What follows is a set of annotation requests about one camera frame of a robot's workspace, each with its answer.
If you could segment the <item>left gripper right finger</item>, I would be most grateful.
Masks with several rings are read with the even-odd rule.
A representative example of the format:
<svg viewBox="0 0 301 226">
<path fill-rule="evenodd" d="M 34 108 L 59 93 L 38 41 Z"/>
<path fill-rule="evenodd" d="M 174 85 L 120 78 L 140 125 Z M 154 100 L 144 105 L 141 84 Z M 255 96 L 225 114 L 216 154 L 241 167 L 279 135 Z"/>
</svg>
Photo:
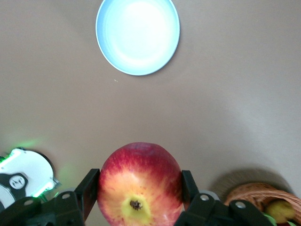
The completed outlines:
<svg viewBox="0 0 301 226">
<path fill-rule="evenodd" d="M 182 171 L 184 211 L 175 226 L 273 226 L 253 204 L 233 200 L 223 204 L 208 191 L 200 192 L 189 170 Z"/>
</svg>

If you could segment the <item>light blue round plate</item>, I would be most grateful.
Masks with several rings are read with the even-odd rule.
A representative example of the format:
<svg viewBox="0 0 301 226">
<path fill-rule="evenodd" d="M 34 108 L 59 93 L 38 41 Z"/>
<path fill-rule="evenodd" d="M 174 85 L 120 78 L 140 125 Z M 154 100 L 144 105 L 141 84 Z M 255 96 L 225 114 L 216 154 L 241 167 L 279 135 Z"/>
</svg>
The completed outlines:
<svg viewBox="0 0 301 226">
<path fill-rule="evenodd" d="M 180 20 L 172 0 L 103 0 L 95 35 L 117 70 L 144 76 L 163 68 L 176 52 Z"/>
</svg>

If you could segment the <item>red yellow apple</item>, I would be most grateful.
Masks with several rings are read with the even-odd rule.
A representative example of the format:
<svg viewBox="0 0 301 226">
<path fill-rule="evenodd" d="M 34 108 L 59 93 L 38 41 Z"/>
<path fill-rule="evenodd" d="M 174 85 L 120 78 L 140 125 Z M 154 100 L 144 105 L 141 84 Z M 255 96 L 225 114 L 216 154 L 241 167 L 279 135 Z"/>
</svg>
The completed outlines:
<svg viewBox="0 0 301 226">
<path fill-rule="evenodd" d="M 163 147 L 125 145 L 105 161 L 97 204 L 110 226 L 174 226 L 182 208 L 182 172 Z"/>
</svg>

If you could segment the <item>brown table cloth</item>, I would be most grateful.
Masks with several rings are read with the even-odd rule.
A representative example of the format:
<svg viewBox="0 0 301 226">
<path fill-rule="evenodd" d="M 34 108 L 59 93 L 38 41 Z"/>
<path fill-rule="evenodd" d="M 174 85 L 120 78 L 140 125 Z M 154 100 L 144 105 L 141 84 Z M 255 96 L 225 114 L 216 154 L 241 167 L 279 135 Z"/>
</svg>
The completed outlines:
<svg viewBox="0 0 301 226">
<path fill-rule="evenodd" d="M 301 0 L 173 0 L 169 63 L 131 76 L 95 37 L 102 0 L 0 0 L 0 155 L 44 153 L 59 190 L 156 143 L 199 189 L 260 168 L 301 197 Z"/>
</svg>

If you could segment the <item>yellow banana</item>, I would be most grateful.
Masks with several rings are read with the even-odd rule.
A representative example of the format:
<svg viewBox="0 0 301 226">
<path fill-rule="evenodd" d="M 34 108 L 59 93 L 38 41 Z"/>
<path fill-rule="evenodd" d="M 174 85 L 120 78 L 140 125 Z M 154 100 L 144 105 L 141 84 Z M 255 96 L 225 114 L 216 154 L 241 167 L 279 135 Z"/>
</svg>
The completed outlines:
<svg viewBox="0 0 301 226">
<path fill-rule="evenodd" d="M 271 216 L 276 224 L 285 224 L 294 219 L 295 210 L 292 205 L 285 200 L 275 200 L 270 202 L 265 208 L 265 213 Z"/>
</svg>

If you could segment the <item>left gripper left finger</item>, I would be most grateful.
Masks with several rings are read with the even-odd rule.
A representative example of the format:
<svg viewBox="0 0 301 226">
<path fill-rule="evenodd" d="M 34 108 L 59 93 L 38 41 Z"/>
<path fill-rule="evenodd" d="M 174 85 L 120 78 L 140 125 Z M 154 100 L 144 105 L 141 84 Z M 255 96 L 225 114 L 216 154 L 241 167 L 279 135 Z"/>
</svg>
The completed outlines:
<svg viewBox="0 0 301 226">
<path fill-rule="evenodd" d="M 0 226 L 85 226 L 96 200 L 100 175 L 91 169 L 74 191 L 50 201 L 24 197 L 0 213 Z"/>
</svg>

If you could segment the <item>brown wicker basket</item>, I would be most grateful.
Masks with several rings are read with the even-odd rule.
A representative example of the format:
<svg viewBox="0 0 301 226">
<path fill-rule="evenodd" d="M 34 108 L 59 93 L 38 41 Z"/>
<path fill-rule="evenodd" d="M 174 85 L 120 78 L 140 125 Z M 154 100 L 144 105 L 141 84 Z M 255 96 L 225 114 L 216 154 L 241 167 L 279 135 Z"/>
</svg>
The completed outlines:
<svg viewBox="0 0 301 226">
<path fill-rule="evenodd" d="M 226 196 L 224 204 L 229 205 L 233 200 L 248 201 L 259 209 L 273 226 L 301 226 L 301 198 L 294 194 L 277 189 L 265 183 L 248 183 L 240 185 Z M 289 202 L 295 210 L 295 217 L 285 224 L 276 224 L 275 220 L 265 213 L 267 205 L 275 200 Z"/>
</svg>

